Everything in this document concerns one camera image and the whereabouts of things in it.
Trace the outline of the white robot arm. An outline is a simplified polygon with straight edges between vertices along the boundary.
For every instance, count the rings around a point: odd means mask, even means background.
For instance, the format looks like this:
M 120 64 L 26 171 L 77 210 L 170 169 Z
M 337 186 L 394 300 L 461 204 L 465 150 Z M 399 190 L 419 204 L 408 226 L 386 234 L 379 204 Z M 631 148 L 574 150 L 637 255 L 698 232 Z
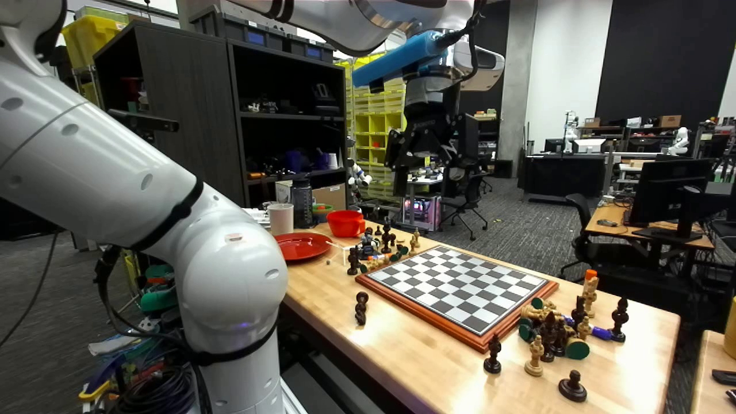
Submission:
M 480 0 L 233 0 L 324 36 L 350 55 L 408 42 L 354 81 L 404 71 L 431 101 L 475 74 Z M 168 158 L 37 57 L 66 0 L 0 0 L 0 196 L 93 241 L 176 268 L 183 348 L 201 369 L 198 414 L 286 414 L 276 323 L 287 264 L 238 203 Z

